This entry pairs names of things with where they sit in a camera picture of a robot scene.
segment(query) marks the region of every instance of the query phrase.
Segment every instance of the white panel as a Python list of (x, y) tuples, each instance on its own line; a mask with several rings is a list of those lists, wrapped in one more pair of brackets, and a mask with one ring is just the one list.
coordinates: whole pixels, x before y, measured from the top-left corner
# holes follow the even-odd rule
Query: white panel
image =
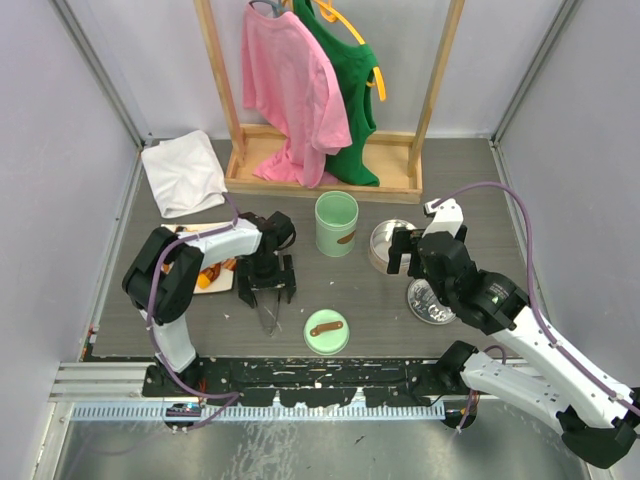
[(135, 147), (48, 2), (0, 16), (2, 478), (25, 479), (73, 360)]
[[(560, 3), (466, 2), (430, 135), (493, 133)], [(123, 89), (131, 91), (138, 104), (133, 109), (140, 107), (154, 136), (173, 137), (200, 128), (216, 138), (228, 137), (191, 0), (70, 4), (99, 55), (115, 59), (116, 77), (122, 74), (127, 84)], [(245, 4), (212, 0), (240, 120), (260, 122), (255, 112), (241, 108)], [(336, 0), (334, 5), (358, 28), (380, 62), (388, 99), (383, 104), (374, 100), (378, 128), (415, 130), (447, 2)], [(325, 25), (354, 42), (340, 24)], [(116, 68), (112, 62), (106, 66)]]
[[(584, 0), (503, 140), (530, 209), (550, 318), (604, 370), (640, 385), (640, 6)], [(616, 478), (635, 479), (640, 447)]]

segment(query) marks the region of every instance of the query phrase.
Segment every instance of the wooden frame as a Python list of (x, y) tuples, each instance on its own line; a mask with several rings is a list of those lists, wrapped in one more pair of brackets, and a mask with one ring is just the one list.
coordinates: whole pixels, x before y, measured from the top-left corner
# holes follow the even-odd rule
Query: wooden frame
[(225, 182), (231, 192), (296, 197), (318, 197), (329, 190), (343, 190), (358, 200), (419, 203), (422, 197), (422, 145), (440, 91), (465, 0), (450, 0), (438, 53), (429, 79), (416, 133), (375, 132), (367, 140), (364, 164), (380, 179), (379, 187), (339, 185), (306, 188), (297, 183), (268, 182), (253, 175), (254, 169), (284, 142), (284, 135), (269, 125), (243, 125), (238, 121), (231, 87), (218, 40), (210, 0), (194, 0), (233, 151)]

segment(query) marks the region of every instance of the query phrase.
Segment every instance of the green lid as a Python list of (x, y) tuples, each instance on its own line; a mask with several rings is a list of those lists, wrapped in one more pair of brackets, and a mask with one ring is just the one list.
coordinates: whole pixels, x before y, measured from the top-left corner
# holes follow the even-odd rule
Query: green lid
[(317, 354), (335, 355), (349, 342), (349, 325), (334, 310), (318, 310), (304, 326), (304, 341)]

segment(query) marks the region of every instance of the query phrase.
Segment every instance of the wooden base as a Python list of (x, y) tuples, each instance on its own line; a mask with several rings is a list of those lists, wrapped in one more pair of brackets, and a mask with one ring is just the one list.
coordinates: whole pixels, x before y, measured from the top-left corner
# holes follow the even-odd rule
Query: wooden base
[(267, 182), (253, 175), (256, 167), (277, 152), (284, 135), (270, 125), (241, 125), (244, 158), (234, 148), (225, 182), (230, 192), (289, 197), (319, 197), (330, 190), (342, 190), (357, 200), (385, 203), (420, 203), (422, 197), (422, 162), (418, 161), (414, 177), (407, 175), (413, 133), (376, 132), (364, 149), (364, 164), (379, 179), (379, 187), (338, 185), (306, 188), (297, 183)]

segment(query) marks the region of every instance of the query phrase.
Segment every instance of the pink sleeve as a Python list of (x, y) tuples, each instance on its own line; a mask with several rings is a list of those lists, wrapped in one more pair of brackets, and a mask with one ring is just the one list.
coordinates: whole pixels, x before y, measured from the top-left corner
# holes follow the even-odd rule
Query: pink sleeve
[(242, 105), (244, 108), (256, 107), (256, 86), (253, 81), (253, 68), (249, 53), (249, 35), (247, 33), (247, 17), (242, 23)]
[(351, 134), (338, 80), (333, 70), (330, 73), (327, 76), (322, 69), (311, 82), (315, 90), (314, 134), (311, 145), (319, 152), (335, 155), (341, 148), (351, 145)]

